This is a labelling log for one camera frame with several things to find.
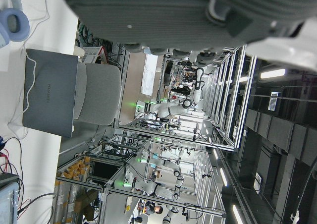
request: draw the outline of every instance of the electronic device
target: electronic device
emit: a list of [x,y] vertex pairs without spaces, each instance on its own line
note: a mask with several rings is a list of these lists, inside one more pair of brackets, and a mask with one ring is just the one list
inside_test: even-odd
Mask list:
[[30,33],[27,16],[22,12],[21,0],[11,0],[13,8],[0,11],[0,48],[10,41],[24,41]]
[[26,52],[23,126],[71,137],[78,57]]
[[0,223],[17,223],[18,181],[18,175],[0,174]]

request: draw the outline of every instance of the white desk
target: white desk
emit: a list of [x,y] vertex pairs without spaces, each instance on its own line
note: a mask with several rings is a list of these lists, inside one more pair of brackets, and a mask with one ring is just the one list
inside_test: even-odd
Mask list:
[[[23,11],[30,19],[32,33],[36,25],[46,15],[45,0],[21,1]],[[7,7],[8,4],[10,4],[9,0],[0,0],[0,9]],[[63,0],[47,0],[47,5],[50,19],[41,23],[36,28],[25,47],[72,55],[76,36],[77,17],[70,11]],[[10,48],[6,48],[6,51],[9,53],[9,63],[2,64],[3,67],[8,67],[8,71],[0,72],[0,136],[4,137],[5,140],[15,136],[8,127],[8,123],[12,119],[16,118],[15,123],[18,125],[22,124],[22,95],[25,67],[23,42],[11,42],[9,45]],[[26,137],[21,140],[23,150],[23,182],[25,186],[24,200],[53,192],[60,140],[60,136],[32,129],[29,129]],[[10,153],[10,162],[17,167],[21,175],[18,142],[10,140],[6,148]],[[51,214],[51,205],[52,196],[35,201],[19,219],[18,223],[47,223]]]

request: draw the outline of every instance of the ceiling light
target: ceiling light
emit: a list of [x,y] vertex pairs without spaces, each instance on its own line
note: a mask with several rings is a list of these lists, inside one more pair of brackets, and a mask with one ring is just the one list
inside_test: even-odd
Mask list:
[[223,169],[222,169],[222,168],[220,168],[220,174],[221,174],[221,177],[222,177],[222,181],[223,181],[224,186],[227,186],[227,185],[228,185],[228,182],[227,182],[226,176],[224,175],[224,172],[223,172]]
[[192,111],[192,115],[194,115],[194,116],[204,116],[204,112]]
[[248,81],[248,77],[247,76],[241,77],[239,79],[239,82],[246,82],[246,81]]
[[237,209],[236,205],[232,206],[232,210],[233,210],[234,216],[236,217],[236,220],[237,220],[238,224],[243,224],[242,219],[241,219],[241,217],[239,215],[239,212],[238,212],[238,209]]
[[[232,83],[233,82],[233,80],[232,79],[230,79],[230,83]],[[226,81],[226,84],[228,84],[228,80]],[[216,84],[217,85],[217,84]],[[219,85],[222,85],[222,82],[219,82]]]
[[218,160],[219,157],[218,157],[218,154],[217,154],[216,149],[213,150],[213,155],[214,155],[214,157],[216,158],[216,160]]
[[196,128],[197,127],[197,123],[193,122],[193,121],[184,121],[184,120],[182,120],[181,121],[181,126],[189,127],[189,128]]
[[193,133],[191,133],[189,131],[176,130],[175,133],[183,134],[183,135],[187,135],[187,136],[193,136]]
[[261,73],[261,79],[273,78],[278,76],[283,76],[285,74],[285,69],[276,69],[268,72]]

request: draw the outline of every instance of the white cable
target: white cable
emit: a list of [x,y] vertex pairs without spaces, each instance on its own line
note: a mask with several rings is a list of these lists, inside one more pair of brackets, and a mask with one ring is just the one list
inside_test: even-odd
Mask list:
[[27,103],[27,106],[26,106],[25,110],[23,110],[22,113],[25,113],[25,112],[28,110],[28,108],[29,108],[29,93],[30,93],[31,89],[33,88],[33,86],[34,86],[34,84],[35,84],[35,69],[36,69],[36,61],[33,60],[33,59],[31,59],[31,58],[29,58],[29,55],[28,55],[27,52],[25,52],[25,54],[26,54],[26,57],[27,57],[30,61],[33,61],[33,62],[34,62],[34,68],[33,68],[33,83],[32,83],[32,85],[31,85],[31,87],[29,88],[28,92],[26,93],[26,103]]
[[40,21],[40,22],[35,26],[33,32],[32,32],[32,33],[29,35],[29,37],[24,41],[24,43],[23,43],[23,45],[22,45],[22,48],[25,49],[25,44],[26,44],[27,41],[33,36],[33,34],[34,34],[34,32],[36,31],[37,27],[38,27],[40,24],[42,24],[43,22],[45,22],[45,21],[47,21],[47,20],[50,19],[51,16],[50,16],[50,13],[49,13],[49,11],[48,11],[48,2],[47,2],[47,0],[45,0],[45,8],[46,8],[46,13],[45,13],[45,16],[44,16],[44,17],[46,17],[46,15],[47,15],[47,18],[45,18],[44,20]]
[[[23,100],[23,95],[22,94],[23,94],[23,90],[21,90],[21,92],[20,92],[20,96],[19,96],[19,100],[20,101]],[[28,134],[29,129],[27,127],[19,125],[18,123],[15,123],[15,121],[22,116],[22,113],[19,116],[17,116],[17,117],[15,116],[16,112],[17,112],[17,108],[19,107],[19,104],[20,103],[17,104],[17,106],[16,106],[16,108],[14,110],[14,114],[13,114],[10,122],[8,122],[7,125],[8,125],[8,128],[11,130],[11,132],[14,134],[15,137],[19,138],[19,140],[23,140],[26,137],[26,135]],[[23,136],[21,136],[21,134],[19,134],[19,132],[16,129],[16,127],[21,127],[21,128],[24,129]]]

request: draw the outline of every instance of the gray laptop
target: gray laptop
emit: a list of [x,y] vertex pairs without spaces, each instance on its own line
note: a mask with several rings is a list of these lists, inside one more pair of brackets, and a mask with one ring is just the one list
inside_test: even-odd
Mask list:
[[[60,136],[71,137],[75,102],[77,56],[27,49],[30,59],[37,62],[35,84],[23,114],[23,125]],[[34,62],[26,58],[24,105],[33,83]]]

